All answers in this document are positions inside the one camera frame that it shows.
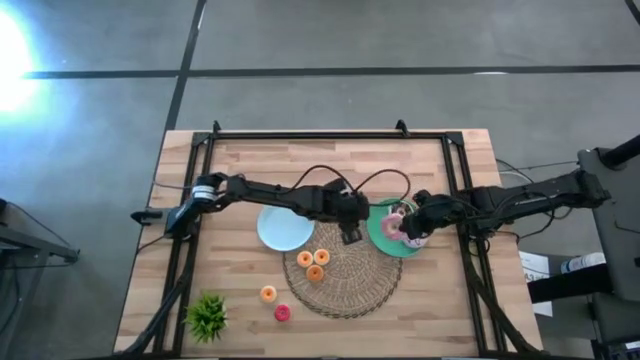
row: green plate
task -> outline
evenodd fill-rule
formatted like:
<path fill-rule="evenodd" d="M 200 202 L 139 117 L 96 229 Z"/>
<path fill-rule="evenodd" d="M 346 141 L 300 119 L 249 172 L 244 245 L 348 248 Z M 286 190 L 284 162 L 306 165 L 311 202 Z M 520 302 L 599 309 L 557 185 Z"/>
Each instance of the green plate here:
<path fill-rule="evenodd" d="M 386 199 L 383 200 L 382 204 L 390 204 L 398 201 L 398 199 Z M 416 210 L 416 206 L 409 201 L 402 201 L 405 204 L 408 204 L 412 210 Z M 409 257 L 414 255 L 421 248 L 410 248 L 406 246 L 402 241 L 391 241 L 389 240 L 383 233 L 380 228 L 380 222 L 382 219 L 389 215 L 389 207 L 388 206 L 372 206 L 369 208 L 369 219 L 367 220 L 367 231 L 369 231 L 369 237 L 371 237 L 371 241 L 382 251 L 383 253 L 395 256 L 395 257 Z"/>

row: orange donut toy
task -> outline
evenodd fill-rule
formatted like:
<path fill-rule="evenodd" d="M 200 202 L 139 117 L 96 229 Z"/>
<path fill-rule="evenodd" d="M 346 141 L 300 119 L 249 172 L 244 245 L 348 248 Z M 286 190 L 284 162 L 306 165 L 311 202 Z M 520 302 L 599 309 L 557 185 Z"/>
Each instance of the orange donut toy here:
<path fill-rule="evenodd" d="M 301 251 L 298 254 L 298 265 L 309 267 L 311 264 L 313 264 L 313 255 L 308 251 Z"/>
<path fill-rule="evenodd" d="M 311 265 L 307 269 L 307 279 L 311 282 L 318 282 L 324 278 L 324 270 L 320 265 Z"/>
<path fill-rule="evenodd" d="M 260 290 L 260 299 L 266 303 L 272 303 L 278 297 L 278 292 L 276 288 L 271 285 L 267 285 Z"/>
<path fill-rule="evenodd" d="M 325 249 L 318 249 L 313 254 L 313 259 L 318 265 L 327 265 L 329 262 L 329 252 Z"/>

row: potted plant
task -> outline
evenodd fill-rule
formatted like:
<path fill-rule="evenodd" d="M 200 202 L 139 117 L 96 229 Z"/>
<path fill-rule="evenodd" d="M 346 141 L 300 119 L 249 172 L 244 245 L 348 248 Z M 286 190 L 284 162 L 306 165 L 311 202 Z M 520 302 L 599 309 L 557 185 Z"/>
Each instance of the potted plant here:
<path fill-rule="evenodd" d="M 191 326 L 191 334 L 197 343 L 220 339 L 220 331 L 227 327 L 224 298 L 203 293 L 195 304 L 187 307 L 187 318 L 184 321 Z"/>

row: gray floor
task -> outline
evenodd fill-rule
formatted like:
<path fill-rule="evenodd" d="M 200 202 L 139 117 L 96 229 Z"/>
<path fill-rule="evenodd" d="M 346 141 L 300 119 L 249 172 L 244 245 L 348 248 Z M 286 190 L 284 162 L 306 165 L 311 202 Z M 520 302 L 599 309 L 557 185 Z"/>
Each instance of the gray floor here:
<path fill-rule="evenodd" d="M 175 70 L 195 5 L 4 0 L 0 14 L 22 32 L 30 70 Z M 637 63 L 640 27 L 622 0 L 209 0 L 192 68 Z M 45 271 L 13 358 L 110 353 L 140 232 L 128 214 L 147 199 L 175 83 L 32 80 L 21 84 L 25 102 L 0 112 L 0 197 L 82 249 L 75 266 Z M 638 94 L 638 73 L 191 79 L 176 127 L 380 128 L 402 118 L 489 128 L 496 156 L 525 166 L 637 134 Z M 591 215 L 576 211 L 521 248 L 599 246 Z M 588 356 L 582 345 L 545 337 L 552 352 Z"/>

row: wooden tabletop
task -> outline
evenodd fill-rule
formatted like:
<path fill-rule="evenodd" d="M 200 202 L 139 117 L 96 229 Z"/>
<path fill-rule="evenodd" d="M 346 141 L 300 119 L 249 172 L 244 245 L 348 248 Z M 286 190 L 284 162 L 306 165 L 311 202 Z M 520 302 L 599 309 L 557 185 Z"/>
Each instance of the wooden tabletop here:
<path fill-rule="evenodd" d="M 474 186 L 500 184 L 488 131 L 462 132 Z M 183 183 L 192 134 L 192 131 L 167 133 L 157 182 Z M 453 158 L 457 159 L 453 147 L 452 150 Z M 290 186 L 315 164 L 338 169 L 354 184 L 379 169 L 395 168 L 410 176 L 411 194 L 420 189 L 449 193 L 441 144 L 435 140 L 216 141 L 211 169 Z M 458 184 L 462 184 L 457 161 L 455 167 Z M 333 174 L 320 170 L 312 172 L 303 184 L 324 184 L 334 178 Z M 397 175 L 385 174 L 363 190 L 375 201 L 401 195 L 404 186 Z M 177 206 L 180 194 L 180 190 L 155 186 L 149 205 Z M 477 355 L 454 227 L 436 231 L 426 248 L 405 260 L 398 289 L 380 309 L 359 319 L 333 320 L 308 310 L 294 298 L 283 274 L 282 255 L 266 248 L 256 233 L 261 208 L 237 203 L 204 217 L 191 302 L 203 291 L 223 295 L 229 327 L 223 331 L 222 340 L 213 344 L 196 344 L 187 332 L 183 356 Z M 140 244 L 157 238 L 162 230 L 160 225 L 145 228 Z M 500 306 L 525 338 L 541 348 L 515 241 L 508 235 L 496 236 L 491 241 L 489 258 Z M 163 240 L 137 256 L 115 350 L 129 346 L 157 310 L 170 248 L 170 241 Z M 278 302 L 291 307 L 289 322 L 276 322 L 273 306 L 260 302 L 259 291 L 268 284 L 277 288 Z M 173 338 L 176 312 L 177 305 L 167 329 L 167 349 Z M 490 348 L 495 349 L 484 306 L 482 312 Z"/>

